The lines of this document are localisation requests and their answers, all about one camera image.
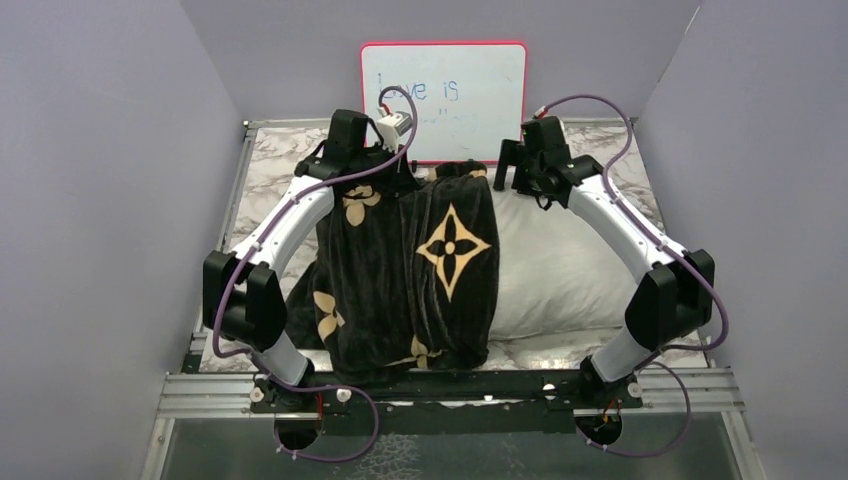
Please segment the black floral plush pillowcase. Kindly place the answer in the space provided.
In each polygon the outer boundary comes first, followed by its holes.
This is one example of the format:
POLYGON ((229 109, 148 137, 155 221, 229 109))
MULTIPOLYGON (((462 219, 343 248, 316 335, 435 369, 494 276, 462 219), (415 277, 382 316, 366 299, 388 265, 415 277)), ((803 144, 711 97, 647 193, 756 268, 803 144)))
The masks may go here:
POLYGON ((286 300, 294 345, 327 352, 351 385, 482 365, 500 266, 486 173, 468 160, 406 184, 337 190, 315 259, 286 300))

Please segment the white pillow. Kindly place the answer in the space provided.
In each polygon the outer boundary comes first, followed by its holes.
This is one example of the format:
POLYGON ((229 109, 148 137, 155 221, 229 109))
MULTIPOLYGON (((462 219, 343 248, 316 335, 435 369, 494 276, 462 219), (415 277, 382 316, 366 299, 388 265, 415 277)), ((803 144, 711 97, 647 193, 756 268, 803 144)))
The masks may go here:
POLYGON ((585 221, 513 191, 495 192, 493 205, 500 268, 491 340, 623 326, 636 283, 585 221))

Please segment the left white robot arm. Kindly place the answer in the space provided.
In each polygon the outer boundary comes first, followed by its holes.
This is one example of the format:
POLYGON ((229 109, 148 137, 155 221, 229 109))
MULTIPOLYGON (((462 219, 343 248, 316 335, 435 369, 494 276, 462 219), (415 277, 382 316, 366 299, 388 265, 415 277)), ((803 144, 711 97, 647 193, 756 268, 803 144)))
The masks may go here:
POLYGON ((246 356, 276 384, 276 396, 298 411, 319 387, 312 361, 285 331, 287 306, 279 276, 339 197, 339 187, 399 170, 418 129, 416 110, 378 108, 378 118, 339 109, 326 138, 301 160, 282 198, 228 251, 213 250, 202 266, 202 319, 218 358, 246 356))

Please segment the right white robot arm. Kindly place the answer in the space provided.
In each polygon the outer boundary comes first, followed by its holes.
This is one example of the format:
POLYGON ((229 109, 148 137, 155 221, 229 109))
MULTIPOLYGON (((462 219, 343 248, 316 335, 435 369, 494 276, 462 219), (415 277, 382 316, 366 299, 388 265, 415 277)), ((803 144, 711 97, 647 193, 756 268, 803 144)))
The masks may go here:
POLYGON ((600 407, 638 368, 711 319, 715 262, 706 251, 690 251, 662 235, 631 208, 592 156, 573 156, 558 119, 527 121, 521 135, 501 143, 495 190, 505 190, 510 180, 539 208, 571 211, 612 248, 636 282, 622 330, 579 366, 575 393, 600 407))

